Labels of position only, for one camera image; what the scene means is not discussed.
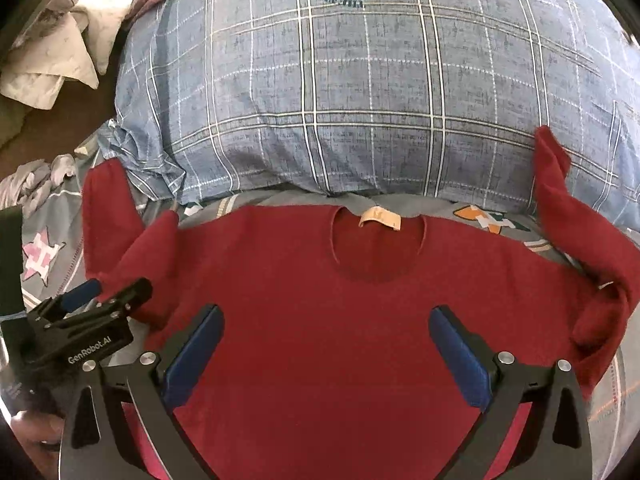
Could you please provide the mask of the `person's left hand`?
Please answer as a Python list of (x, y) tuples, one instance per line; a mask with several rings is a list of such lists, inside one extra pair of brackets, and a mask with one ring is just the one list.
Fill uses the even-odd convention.
[(58, 478), (58, 458), (64, 420), (56, 415), (21, 411), (10, 427), (27, 456), (46, 479)]

